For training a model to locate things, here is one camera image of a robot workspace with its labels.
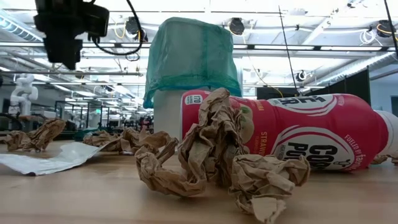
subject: bin liner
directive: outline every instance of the bin liner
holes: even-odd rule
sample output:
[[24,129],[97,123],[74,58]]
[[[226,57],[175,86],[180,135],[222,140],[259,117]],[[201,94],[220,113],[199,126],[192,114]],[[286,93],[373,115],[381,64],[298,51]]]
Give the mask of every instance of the bin liner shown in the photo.
[[241,96],[232,51],[231,33],[220,26],[167,19],[150,45],[144,108],[153,108],[156,90],[224,87]]

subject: wooden table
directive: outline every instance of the wooden table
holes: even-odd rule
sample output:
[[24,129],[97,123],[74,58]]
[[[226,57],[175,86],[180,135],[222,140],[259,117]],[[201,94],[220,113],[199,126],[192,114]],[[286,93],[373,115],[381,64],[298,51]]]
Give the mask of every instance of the wooden table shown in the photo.
[[[59,151],[54,142],[51,157]],[[0,145],[0,152],[5,152]],[[176,157],[166,162],[178,169]],[[312,174],[287,201],[277,224],[398,222],[398,167],[386,162],[354,174]],[[225,189],[190,198],[149,190],[134,158],[100,154],[82,167],[29,177],[0,165],[0,223],[258,223]]]

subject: white paper sheet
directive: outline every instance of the white paper sheet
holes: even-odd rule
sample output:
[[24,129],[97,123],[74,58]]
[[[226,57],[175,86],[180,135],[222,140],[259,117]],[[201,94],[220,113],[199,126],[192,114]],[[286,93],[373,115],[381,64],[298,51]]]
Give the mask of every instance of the white paper sheet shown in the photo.
[[89,146],[80,142],[64,144],[60,148],[61,153],[50,159],[0,154],[0,164],[22,174],[52,174],[81,165],[102,149],[102,147]]

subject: teal plastic bag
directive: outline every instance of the teal plastic bag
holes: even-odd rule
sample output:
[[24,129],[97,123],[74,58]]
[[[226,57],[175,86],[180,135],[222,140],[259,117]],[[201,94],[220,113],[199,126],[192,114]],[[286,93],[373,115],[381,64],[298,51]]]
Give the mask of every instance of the teal plastic bag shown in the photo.
[[233,39],[226,29],[194,19],[163,22],[149,50],[144,108],[153,108],[156,90],[228,89],[241,96]]

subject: red bottle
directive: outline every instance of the red bottle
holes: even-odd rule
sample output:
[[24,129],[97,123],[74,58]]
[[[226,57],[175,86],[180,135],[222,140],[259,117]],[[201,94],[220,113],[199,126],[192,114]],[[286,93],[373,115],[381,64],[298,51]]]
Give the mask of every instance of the red bottle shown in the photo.
[[[200,103],[210,92],[182,97],[183,137],[198,122]],[[242,111],[241,137],[251,154],[279,159],[305,156],[314,169],[352,171],[367,167],[377,154],[398,146],[398,118],[373,111],[357,96],[333,94],[271,100],[231,96]]]

